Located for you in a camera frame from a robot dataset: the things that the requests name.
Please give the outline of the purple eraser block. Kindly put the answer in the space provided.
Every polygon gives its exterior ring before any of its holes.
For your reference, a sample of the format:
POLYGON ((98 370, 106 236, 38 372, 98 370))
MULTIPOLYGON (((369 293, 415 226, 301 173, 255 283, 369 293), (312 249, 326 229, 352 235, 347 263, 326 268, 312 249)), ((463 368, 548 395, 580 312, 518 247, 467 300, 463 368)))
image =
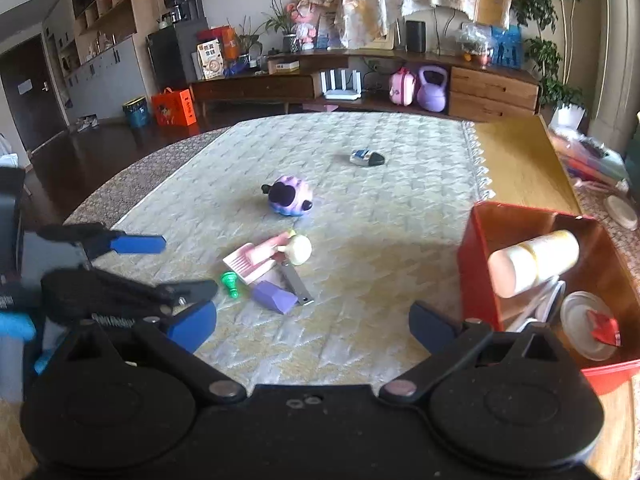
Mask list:
POLYGON ((252 288, 253 300, 262 307, 286 315, 297 304, 297 297, 287 290, 268 281, 258 282, 252 288))

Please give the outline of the white yellow cylindrical bottle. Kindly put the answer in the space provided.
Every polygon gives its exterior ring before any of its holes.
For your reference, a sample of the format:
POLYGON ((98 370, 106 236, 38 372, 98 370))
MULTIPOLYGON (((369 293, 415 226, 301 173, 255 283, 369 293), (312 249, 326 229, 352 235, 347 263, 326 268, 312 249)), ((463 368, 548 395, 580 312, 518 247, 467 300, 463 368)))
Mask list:
POLYGON ((579 255, 578 239, 567 230, 496 250, 487 260, 492 289, 501 298, 518 296, 570 270, 579 255))

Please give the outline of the red snack packet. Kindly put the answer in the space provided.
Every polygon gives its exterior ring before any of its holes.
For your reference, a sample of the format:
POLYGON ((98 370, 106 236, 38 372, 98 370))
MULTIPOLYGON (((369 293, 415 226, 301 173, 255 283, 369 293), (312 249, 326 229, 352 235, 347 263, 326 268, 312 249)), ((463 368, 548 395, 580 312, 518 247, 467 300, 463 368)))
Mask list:
POLYGON ((593 339, 610 347, 619 347, 622 344, 616 318, 596 310, 588 310, 586 315, 593 339))

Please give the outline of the silver nail clipper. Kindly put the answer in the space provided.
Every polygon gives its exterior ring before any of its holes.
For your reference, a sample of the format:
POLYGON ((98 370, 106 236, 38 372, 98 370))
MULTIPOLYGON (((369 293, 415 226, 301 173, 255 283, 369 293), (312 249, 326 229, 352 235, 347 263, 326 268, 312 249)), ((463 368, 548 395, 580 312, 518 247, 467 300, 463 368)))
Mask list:
POLYGON ((277 261, 277 265, 284 280, 286 281, 286 284, 288 284, 288 287, 296 296, 297 302, 301 306, 308 306, 308 304, 312 304, 314 302, 314 297, 311 296, 311 293, 299 277, 294 264, 291 261, 288 261, 288 259, 282 259, 277 261))

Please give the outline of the garlic bulb toy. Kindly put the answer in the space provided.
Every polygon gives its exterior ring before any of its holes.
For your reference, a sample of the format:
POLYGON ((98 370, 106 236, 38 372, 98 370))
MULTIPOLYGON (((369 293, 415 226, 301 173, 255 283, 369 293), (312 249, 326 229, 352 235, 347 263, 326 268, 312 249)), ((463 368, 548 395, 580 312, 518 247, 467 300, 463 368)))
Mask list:
POLYGON ((283 245, 277 247, 277 252, 293 266, 301 266, 311 257, 311 241, 305 235, 294 234, 283 245))

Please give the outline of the blue tin bucket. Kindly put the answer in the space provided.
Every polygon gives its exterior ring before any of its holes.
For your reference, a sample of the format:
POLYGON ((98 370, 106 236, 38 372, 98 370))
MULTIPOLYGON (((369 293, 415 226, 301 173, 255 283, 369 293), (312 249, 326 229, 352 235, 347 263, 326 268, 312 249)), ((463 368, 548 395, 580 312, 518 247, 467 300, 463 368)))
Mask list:
POLYGON ((148 101, 145 96, 126 102, 122 106, 122 111, 131 129, 143 128, 150 122, 148 101))

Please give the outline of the orange metal storage box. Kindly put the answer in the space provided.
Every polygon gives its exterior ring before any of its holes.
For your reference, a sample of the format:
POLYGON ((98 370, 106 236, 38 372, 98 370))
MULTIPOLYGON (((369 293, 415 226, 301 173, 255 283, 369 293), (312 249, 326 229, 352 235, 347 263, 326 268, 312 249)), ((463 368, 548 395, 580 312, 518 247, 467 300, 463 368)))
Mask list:
POLYGON ((638 374, 639 296, 597 220, 477 203, 458 267, 468 318, 500 332, 550 328, 599 394, 638 374))

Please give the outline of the small black silver gadget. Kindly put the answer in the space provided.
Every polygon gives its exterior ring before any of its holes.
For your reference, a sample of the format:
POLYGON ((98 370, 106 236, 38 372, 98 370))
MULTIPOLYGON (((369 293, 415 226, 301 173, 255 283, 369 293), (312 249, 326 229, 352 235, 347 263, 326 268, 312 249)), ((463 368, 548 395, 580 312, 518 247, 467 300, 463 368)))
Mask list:
POLYGON ((350 153, 349 161, 361 167, 377 167, 385 164, 385 157, 371 150, 355 150, 350 153))

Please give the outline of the stack of colourful folders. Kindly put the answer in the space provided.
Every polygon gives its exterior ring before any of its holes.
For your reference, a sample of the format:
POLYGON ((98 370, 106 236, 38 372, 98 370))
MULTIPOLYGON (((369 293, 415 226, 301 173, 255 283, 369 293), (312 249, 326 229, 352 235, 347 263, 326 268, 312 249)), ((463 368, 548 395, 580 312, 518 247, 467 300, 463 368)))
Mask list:
POLYGON ((611 188, 626 188, 628 172, 622 156, 590 136, 574 130, 551 130, 548 137, 565 169, 582 180, 597 181, 611 188))

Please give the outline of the purple kettlebell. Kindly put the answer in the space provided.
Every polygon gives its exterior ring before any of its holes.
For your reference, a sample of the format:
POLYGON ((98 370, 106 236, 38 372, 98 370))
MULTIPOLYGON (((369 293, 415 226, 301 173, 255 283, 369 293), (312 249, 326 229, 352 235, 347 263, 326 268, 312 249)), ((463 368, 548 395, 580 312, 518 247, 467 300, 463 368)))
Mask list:
POLYGON ((416 94, 418 104, 424 110, 431 113, 441 113, 447 106, 446 89, 448 84, 448 72, 436 65, 425 65, 418 71, 420 89, 416 94), (436 74, 442 77, 440 84, 431 84, 426 80, 427 74, 436 74))

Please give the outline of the wooden tv cabinet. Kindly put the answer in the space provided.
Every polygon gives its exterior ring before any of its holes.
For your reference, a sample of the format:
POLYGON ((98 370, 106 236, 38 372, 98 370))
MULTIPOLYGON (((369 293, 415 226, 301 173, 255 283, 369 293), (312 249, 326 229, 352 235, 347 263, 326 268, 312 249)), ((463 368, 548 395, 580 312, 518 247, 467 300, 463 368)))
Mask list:
POLYGON ((398 50, 329 50, 277 54, 267 58, 263 74, 245 72, 228 78, 202 80, 190 85, 202 116, 213 102, 278 103, 311 106, 335 105, 346 110, 379 110, 426 115, 418 103, 400 106, 390 100, 390 77, 405 68, 419 73, 436 66, 447 75, 427 74, 429 84, 443 82, 445 108, 440 117, 494 122, 502 118, 534 116, 539 112, 539 84, 525 70, 483 66, 460 55, 411 53, 398 50), (322 96, 324 70, 361 74, 362 95, 352 101, 322 96))

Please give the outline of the white wifi router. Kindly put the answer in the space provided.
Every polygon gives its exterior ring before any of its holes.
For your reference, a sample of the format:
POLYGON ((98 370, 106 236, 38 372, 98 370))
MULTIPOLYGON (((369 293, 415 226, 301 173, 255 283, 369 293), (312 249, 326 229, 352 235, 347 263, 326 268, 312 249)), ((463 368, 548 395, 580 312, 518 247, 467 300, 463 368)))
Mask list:
POLYGON ((324 70, 320 73, 321 94, 333 101, 356 101, 362 96, 359 70, 324 70))

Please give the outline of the pink doll figurine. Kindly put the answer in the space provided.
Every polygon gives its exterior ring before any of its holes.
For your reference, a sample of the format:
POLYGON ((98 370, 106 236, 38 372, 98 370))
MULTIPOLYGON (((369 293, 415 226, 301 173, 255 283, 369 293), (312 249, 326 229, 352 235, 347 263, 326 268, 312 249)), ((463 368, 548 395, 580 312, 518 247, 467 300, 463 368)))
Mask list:
POLYGON ((292 0, 286 5, 285 11, 293 22, 293 34, 299 50, 314 50, 317 29, 314 20, 318 18, 319 9, 324 6, 322 0, 292 0))

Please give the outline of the black cylindrical speaker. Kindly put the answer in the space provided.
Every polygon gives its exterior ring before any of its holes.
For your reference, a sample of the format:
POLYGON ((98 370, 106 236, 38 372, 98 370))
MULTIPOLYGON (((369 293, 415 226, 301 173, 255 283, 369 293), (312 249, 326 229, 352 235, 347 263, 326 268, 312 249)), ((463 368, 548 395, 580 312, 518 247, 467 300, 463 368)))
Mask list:
POLYGON ((426 52, 426 24, 424 21, 408 20, 406 26, 406 50, 412 53, 426 52))

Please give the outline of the potted green plant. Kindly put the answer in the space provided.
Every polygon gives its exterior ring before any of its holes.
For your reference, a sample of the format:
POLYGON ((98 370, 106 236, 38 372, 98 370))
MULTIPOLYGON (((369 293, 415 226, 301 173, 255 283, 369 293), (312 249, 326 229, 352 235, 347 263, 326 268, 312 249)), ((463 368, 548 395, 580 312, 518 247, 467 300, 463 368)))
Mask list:
POLYGON ((518 26, 533 32, 523 40, 525 61, 538 80, 541 108, 585 110, 584 94, 570 84, 575 43, 575 12, 582 0, 512 0, 518 26))

